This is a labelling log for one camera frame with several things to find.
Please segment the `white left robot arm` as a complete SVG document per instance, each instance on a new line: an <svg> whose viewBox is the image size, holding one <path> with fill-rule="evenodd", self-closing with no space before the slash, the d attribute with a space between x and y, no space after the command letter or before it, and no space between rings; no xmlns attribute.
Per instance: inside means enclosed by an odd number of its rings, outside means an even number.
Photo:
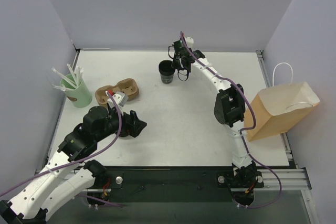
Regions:
<svg viewBox="0 0 336 224"><path fill-rule="evenodd" d="M1 201L1 217L7 223L46 223L84 189L106 188L111 182L107 169L91 158L98 143L110 135L137 137L146 126L133 110L92 107L38 176L15 197Z"/></svg>

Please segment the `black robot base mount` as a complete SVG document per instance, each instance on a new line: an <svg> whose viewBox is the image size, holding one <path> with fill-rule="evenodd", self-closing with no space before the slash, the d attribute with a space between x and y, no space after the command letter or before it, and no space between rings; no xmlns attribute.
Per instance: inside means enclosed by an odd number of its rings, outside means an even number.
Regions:
<svg viewBox="0 0 336 224"><path fill-rule="evenodd" d="M264 187L261 172L230 166L109 166L107 178L88 195L117 204L143 202L230 202L232 195L254 200Z"/></svg>

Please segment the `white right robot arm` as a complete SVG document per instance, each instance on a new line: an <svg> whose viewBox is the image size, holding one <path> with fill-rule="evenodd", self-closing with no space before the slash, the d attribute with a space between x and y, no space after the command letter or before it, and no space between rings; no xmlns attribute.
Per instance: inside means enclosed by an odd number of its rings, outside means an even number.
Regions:
<svg viewBox="0 0 336 224"><path fill-rule="evenodd" d="M246 142L238 127L237 122L244 120L245 100L240 84L233 85L225 80L207 58L199 50L191 51L186 46L192 45L193 39L178 40L172 44L174 56L172 67L177 71L186 71L188 76L191 72L200 79L209 82L209 87L216 91L214 115L216 120L225 126L231 148L233 160L233 178L225 179L228 187L246 188L243 195L251 194L258 183L256 164L250 156Z"/></svg>

